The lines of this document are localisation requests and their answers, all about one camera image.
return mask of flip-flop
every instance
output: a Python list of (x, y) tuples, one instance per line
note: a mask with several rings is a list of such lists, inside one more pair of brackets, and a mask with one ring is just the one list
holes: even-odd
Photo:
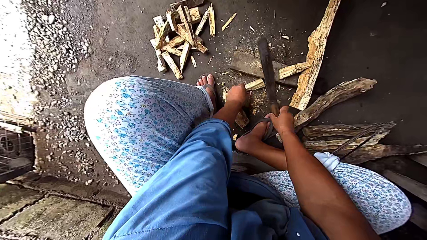
[(258, 123), (261, 123), (261, 122), (270, 122), (270, 126), (268, 127), (266, 133), (264, 134), (262, 141), (265, 141), (265, 140), (271, 138), (272, 136), (276, 135), (277, 131), (276, 131), (276, 129), (273, 126), (273, 122), (271, 121), (271, 119), (269, 117), (266, 117), (266, 118), (263, 118), (263, 119), (260, 119), (259, 121), (257, 121), (255, 123), (255, 125), (252, 127), (252, 129), (249, 130), (249, 131), (247, 131), (247, 132), (245, 132), (245, 134), (243, 134), (241, 137), (243, 137), (244, 135), (250, 133), (255, 128), (255, 126)]

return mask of leg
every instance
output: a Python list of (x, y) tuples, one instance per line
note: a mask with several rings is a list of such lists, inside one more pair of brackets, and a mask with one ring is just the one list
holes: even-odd
[(89, 96), (84, 112), (90, 139), (131, 195), (209, 115), (202, 90), (139, 76), (102, 83)]

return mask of log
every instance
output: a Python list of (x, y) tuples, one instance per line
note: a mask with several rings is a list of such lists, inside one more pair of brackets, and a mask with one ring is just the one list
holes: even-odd
[(215, 11), (214, 7), (211, 5), (208, 8), (209, 13), (209, 33), (212, 37), (215, 37)]
[[(156, 24), (156, 26), (158, 27), (158, 29), (161, 29), (161, 27), (164, 24), (163, 17), (161, 15), (155, 16), (155, 17), (153, 17), (153, 20), (154, 20), (154, 23)], [(165, 40), (165, 42), (169, 42), (169, 37), (166, 35), (164, 40)]]
[(319, 26), (308, 37), (307, 60), (310, 67), (304, 70), (298, 78), (298, 88), (292, 96), (289, 106), (304, 110), (310, 100), (313, 92), (314, 83), (319, 74), (320, 66), (325, 53), (326, 40), (332, 26), (335, 13), (341, 0), (329, 0), (328, 7), (325, 10)]
[(164, 60), (166, 61), (166, 63), (169, 65), (170, 69), (172, 70), (173, 74), (175, 75), (175, 77), (180, 80), (183, 79), (184, 77), (182, 76), (181, 72), (179, 71), (178, 67), (176, 66), (175, 62), (173, 61), (173, 59), (170, 57), (168, 52), (164, 52), (161, 54), (162, 57), (164, 58)]
[(174, 12), (172, 12), (172, 11), (170, 11), (170, 10), (167, 10), (166, 11), (166, 19), (167, 19), (167, 22), (169, 23), (169, 25), (170, 25), (170, 29), (172, 30), (172, 31), (176, 31), (176, 18), (175, 18), (175, 13)]
[(245, 84), (246, 91), (257, 90), (265, 87), (264, 80), (262, 78), (252, 81), (250, 83)]
[(310, 107), (295, 115), (295, 131), (298, 132), (329, 107), (372, 89), (376, 83), (376, 80), (358, 78), (338, 84), (320, 96)]
[[(356, 125), (326, 124), (305, 127), (302, 129), (302, 132), (304, 133), (304, 136), (306, 136), (310, 140), (336, 135), (353, 137), (375, 125), (377, 125), (377, 123)], [(390, 129), (395, 125), (396, 124), (394, 122), (389, 122), (386, 125), (380, 127), (379, 129), (376, 129), (375, 131), (377, 133), (390, 132)], [(367, 132), (365, 136), (371, 135), (372, 133), (373, 131)]]
[(427, 202), (427, 185), (390, 170), (384, 170), (382, 175), (399, 187)]
[(174, 47), (169, 46), (168, 44), (164, 45), (163, 47), (161, 47), (161, 49), (163, 51), (167, 51), (173, 55), (177, 55), (177, 56), (181, 56), (182, 52)]
[(184, 70), (185, 62), (188, 58), (188, 53), (190, 52), (190, 44), (188, 42), (184, 43), (184, 49), (182, 50), (182, 55), (179, 58), (179, 69), (181, 72)]
[(200, 22), (201, 18), (200, 18), (199, 8), (198, 7), (190, 8), (189, 11), (190, 11), (191, 24)]
[[(334, 147), (310, 147), (308, 151), (311, 153), (315, 152), (333, 152)], [(340, 150), (335, 153), (336, 156), (342, 157), (350, 150)], [(427, 146), (415, 145), (415, 146), (399, 146), (399, 145), (382, 145), (376, 144), (373, 146), (363, 146), (352, 152), (345, 159), (341, 159), (341, 162), (349, 164), (360, 164), (367, 162), (372, 159), (395, 156), (395, 155), (410, 155), (427, 152)]]
[(291, 66), (284, 67), (279, 69), (279, 78), (284, 79), (285, 77), (289, 77), (290, 75), (302, 72), (310, 66), (308, 62), (301, 62)]
[(224, 23), (224, 25), (222, 26), (222, 28), (221, 28), (221, 31), (224, 31), (226, 28), (227, 28), (227, 26), (231, 23), (231, 21), (234, 19), (234, 17), (237, 15), (237, 13), (234, 13), (233, 14), (233, 16), (231, 16), (229, 19), (228, 19), (228, 21), (226, 21), (225, 23)]
[(157, 70), (161, 73), (166, 72), (166, 64), (164, 62), (164, 59), (161, 55), (161, 51), (160, 49), (156, 49), (156, 40), (155, 39), (150, 39), (150, 43), (153, 46), (154, 50), (156, 51), (156, 56), (157, 56)]
[(181, 19), (181, 22), (184, 24), (184, 29), (185, 29), (185, 32), (187, 34), (187, 38), (184, 38), (181, 34), (179, 34), (179, 35), (181, 37), (183, 37), (192, 46), (194, 46), (195, 43), (193, 40), (193, 29), (191, 28), (191, 23), (188, 22), (188, 19), (186, 17), (186, 14), (184, 13), (182, 6), (179, 6), (177, 11), (179, 13), (179, 18)]
[(160, 28), (158, 37), (156, 38), (156, 47), (155, 47), (156, 49), (160, 49), (163, 45), (166, 45), (165, 39), (169, 31), (170, 31), (169, 23), (164, 23)]
[[(275, 73), (278, 73), (280, 69), (286, 65), (273, 61), (273, 69)], [(264, 78), (263, 68), (261, 66), (261, 60), (250, 54), (235, 51), (233, 58), (231, 59), (230, 69), (239, 71), (242, 73), (249, 74), (258, 78)], [(275, 76), (276, 82), (287, 84), (293, 87), (297, 87), (296, 78), (279, 79), (279, 76)]]
[(196, 31), (194, 32), (195, 35), (199, 35), (200, 34), (200, 32), (202, 31), (203, 26), (205, 25), (206, 20), (208, 19), (208, 17), (209, 17), (209, 11), (206, 10), (205, 13), (203, 14), (202, 19), (200, 20), (199, 25), (197, 26)]
[(193, 56), (190, 56), (190, 59), (191, 59), (191, 62), (193, 64), (193, 67), (196, 68), (197, 67), (196, 60), (194, 59)]

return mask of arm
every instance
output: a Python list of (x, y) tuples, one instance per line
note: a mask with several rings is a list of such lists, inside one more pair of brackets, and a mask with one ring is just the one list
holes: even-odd
[(379, 239), (343, 188), (300, 142), (288, 107), (282, 107), (278, 117), (270, 113), (270, 118), (282, 138), (302, 211), (332, 240)]

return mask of concrete floor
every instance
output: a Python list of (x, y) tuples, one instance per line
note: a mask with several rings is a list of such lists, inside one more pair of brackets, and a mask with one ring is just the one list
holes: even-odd
[[(126, 75), (141, 75), (176, 80), (171, 71), (160, 74), (156, 69), (156, 57), (149, 43), (153, 38), (152, 17), (164, 15), (172, 0), (100, 0), (83, 5), (77, 0), (69, 0), (69, 19), (75, 21), (74, 31), (91, 26), (87, 35), (93, 43), (94, 53), (78, 65), (77, 71), (67, 76), (69, 97), (76, 108), (72, 114), (82, 115), (82, 107), (90, 92), (102, 82)], [(250, 82), (254, 77), (235, 73), (229, 69), (233, 52), (237, 49), (257, 53), (257, 39), (266, 36), (272, 43), (275, 61), (285, 64), (304, 62), (307, 53), (307, 37), (317, 27), (328, 1), (217, 1), (214, 0), (217, 35), (211, 38), (208, 29), (202, 31), (201, 38), (209, 53), (194, 54), (197, 68), (190, 63), (184, 68), (181, 82), (194, 84), (203, 73), (214, 73), (217, 82), (225, 86)], [(426, 76), (423, 65), (426, 62), (424, 42), (427, 37), (427, 19), (423, 17), (427, 5), (424, 1), (390, 0), (381, 8), (383, 0), (342, 1), (334, 20), (325, 51), (322, 68), (316, 84), (325, 91), (333, 86), (358, 77), (376, 79), (374, 89), (358, 97), (340, 103), (323, 113), (312, 124), (357, 124), (395, 121), (393, 128), (382, 142), (386, 144), (427, 145), (427, 126), (423, 117), (427, 106), (425, 94)], [(208, 4), (200, 7), (203, 13)], [(233, 13), (236, 18), (225, 31), (220, 31), (222, 22)], [(290, 37), (290, 41), (280, 37), (280, 33)], [(282, 104), (288, 104), (294, 89), (279, 92)], [(262, 111), (255, 116), (248, 110), (251, 123), (245, 129), (235, 129), (242, 134), (256, 119), (264, 116)], [(49, 153), (49, 146), (39, 140), (39, 156)], [(92, 149), (84, 150), (94, 159), (95, 172), (90, 176), (71, 175), (83, 181), (95, 179), (99, 187), (125, 194), (106, 171), (102, 159)], [(70, 169), (75, 163), (63, 160)], [(41, 166), (45, 174), (56, 174), (59, 168), (54, 162)]]

